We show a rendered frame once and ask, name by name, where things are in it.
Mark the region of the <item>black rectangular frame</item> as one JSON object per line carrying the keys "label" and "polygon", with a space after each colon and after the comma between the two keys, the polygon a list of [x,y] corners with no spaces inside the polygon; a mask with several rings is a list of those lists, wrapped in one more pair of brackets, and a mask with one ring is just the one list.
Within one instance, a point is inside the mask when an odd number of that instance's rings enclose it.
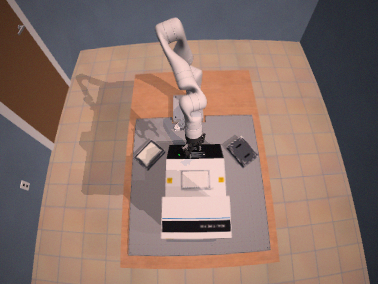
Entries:
{"label": "black rectangular frame", "polygon": [[243,137],[239,137],[237,140],[232,142],[227,146],[227,150],[232,154],[232,156],[237,160],[237,162],[244,168],[250,162],[257,158],[258,154],[255,150],[247,143]]}

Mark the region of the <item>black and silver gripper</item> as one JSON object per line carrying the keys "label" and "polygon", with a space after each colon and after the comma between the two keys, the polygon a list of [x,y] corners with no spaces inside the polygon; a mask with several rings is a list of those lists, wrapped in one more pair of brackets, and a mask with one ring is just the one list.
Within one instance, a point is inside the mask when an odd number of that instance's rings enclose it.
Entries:
{"label": "black and silver gripper", "polygon": [[188,158],[191,159],[191,152],[193,151],[195,146],[196,149],[200,151],[201,145],[202,143],[204,143],[205,140],[205,135],[206,134],[202,132],[202,135],[197,139],[190,139],[185,135],[186,145],[181,147],[183,154],[185,154]]}

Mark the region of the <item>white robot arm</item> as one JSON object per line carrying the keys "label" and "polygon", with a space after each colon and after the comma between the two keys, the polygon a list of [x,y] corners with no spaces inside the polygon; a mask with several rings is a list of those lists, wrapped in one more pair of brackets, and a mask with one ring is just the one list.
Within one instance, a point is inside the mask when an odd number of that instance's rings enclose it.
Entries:
{"label": "white robot arm", "polygon": [[[202,115],[199,110],[204,109],[207,105],[207,99],[201,91],[202,71],[191,66],[193,55],[188,45],[182,23],[178,18],[171,18],[157,24],[155,31],[172,68],[178,88],[186,90],[186,95],[182,96],[179,100],[179,106],[184,118],[174,126],[174,130],[180,131],[185,129],[185,135],[188,138],[197,139],[202,135]],[[175,41],[176,44],[172,50],[169,43]]]}

